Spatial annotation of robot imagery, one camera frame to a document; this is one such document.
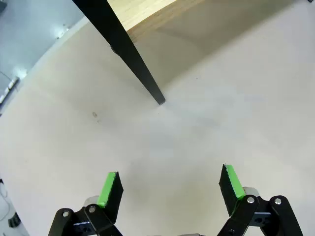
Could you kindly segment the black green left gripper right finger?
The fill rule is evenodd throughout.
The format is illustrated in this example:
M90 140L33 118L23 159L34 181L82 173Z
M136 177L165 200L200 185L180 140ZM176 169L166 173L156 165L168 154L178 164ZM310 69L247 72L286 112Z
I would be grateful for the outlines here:
M218 235L243 236L248 227L259 227L265 236L303 234L285 196L262 199L255 188L241 185L232 165L222 166L219 185L229 219Z

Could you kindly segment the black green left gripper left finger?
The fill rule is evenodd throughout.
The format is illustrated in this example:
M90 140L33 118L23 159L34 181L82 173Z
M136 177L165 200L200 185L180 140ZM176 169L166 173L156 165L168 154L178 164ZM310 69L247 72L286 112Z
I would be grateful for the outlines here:
M115 226L123 194L118 172L109 172L96 203L83 206L74 212L59 209L54 217L50 236L120 236Z

